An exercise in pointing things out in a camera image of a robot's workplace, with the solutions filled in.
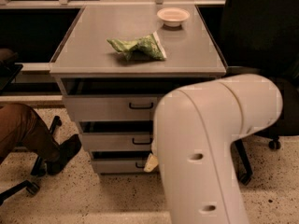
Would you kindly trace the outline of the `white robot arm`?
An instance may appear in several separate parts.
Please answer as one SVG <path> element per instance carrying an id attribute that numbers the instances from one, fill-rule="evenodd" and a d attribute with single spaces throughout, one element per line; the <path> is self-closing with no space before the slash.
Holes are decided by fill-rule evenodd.
<path id="1" fill-rule="evenodd" d="M 253 74 L 184 86 L 155 108 L 152 153 L 172 224 L 249 224 L 231 144 L 279 118 L 278 87 Z"/>

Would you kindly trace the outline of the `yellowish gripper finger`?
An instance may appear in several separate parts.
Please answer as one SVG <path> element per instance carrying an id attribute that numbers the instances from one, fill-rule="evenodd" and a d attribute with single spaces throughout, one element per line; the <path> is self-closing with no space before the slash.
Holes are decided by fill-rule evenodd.
<path id="1" fill-rule="evenodd" d="M 153 154 L 149 154 L 145 167 L 144 167 L 144 171 L 147 173 L 152 172 L 156 167 L 158 166 L 158 158 L 153 155 Z"/>

